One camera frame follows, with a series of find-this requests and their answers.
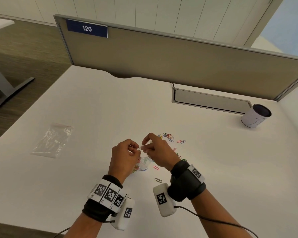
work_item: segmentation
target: forearm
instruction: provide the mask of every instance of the forearm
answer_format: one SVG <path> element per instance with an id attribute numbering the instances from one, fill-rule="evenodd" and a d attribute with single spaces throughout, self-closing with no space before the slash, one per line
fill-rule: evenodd
<path id="1" fill-rule="evenodd" d="M 64 238 L 95 238 L 102 224 L 81 213 Z"/>
<path id="2" fill-rule="evenodd" d="M 192 199 L 191 202 L 198 215 L 239 224 L 207 189 Z M 239 227 L 203 219 L 200 219 L 200 221 L 209 238 L 252 238 L 246 230 Z"/>

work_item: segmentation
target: baseboard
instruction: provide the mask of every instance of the baseboard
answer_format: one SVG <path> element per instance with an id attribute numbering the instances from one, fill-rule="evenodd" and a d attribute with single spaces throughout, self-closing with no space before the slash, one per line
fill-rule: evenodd
<path id="1" fill-rule="evenodd" d="M 33 23 L 44 24 L 44 25 L 56 27 L 55 23 L 49 23 L 49 22 L 44 22 L 44 21 L 36 21 L 36 20 L 25 19 L 25 18 L 20 18 L 20 17 L 12 17 L 12 16 L 2 15 L 2 14 L 0 14 L 0 17 L 6 18 L 6 19 L 11 19 L 11 20 L 28 21 L 28 22 L 33 22 Z"/>

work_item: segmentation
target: blue sign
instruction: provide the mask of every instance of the blue sign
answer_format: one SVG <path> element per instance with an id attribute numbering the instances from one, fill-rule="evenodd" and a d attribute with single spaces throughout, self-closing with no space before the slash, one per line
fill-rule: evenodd
<path id="1" fill-rule="evenodd" d="M 69 31 L 108 38 L 107 26 L 69 19 L 66 19 L 66 24 Z"/>

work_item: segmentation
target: brown carpet floor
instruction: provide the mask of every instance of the brown carpet floor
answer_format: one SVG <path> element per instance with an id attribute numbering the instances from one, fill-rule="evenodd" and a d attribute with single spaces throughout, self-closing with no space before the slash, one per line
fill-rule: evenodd
<path id="1" fill-rule="evenodd" d="M 0 108 L 0 136 L 70 65 L 57 27 L 15 20 L 15 24 L 0 29 L 1 73 L 12 86 L 35 77 L 33 82 Z M 0 238 L 53 236 L 49 232 L 0 224 Z"/>

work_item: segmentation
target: white cup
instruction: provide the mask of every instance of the white cup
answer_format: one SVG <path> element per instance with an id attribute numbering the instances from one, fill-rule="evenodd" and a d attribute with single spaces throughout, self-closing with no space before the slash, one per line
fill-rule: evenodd
<path id="1" fill-rule="evenodd" d="M 254 104 L 242 117 L 241 121 L 249 128 L 256 128 L 265 119 L 271 116 L 268 108 L 261 104 Z"/>

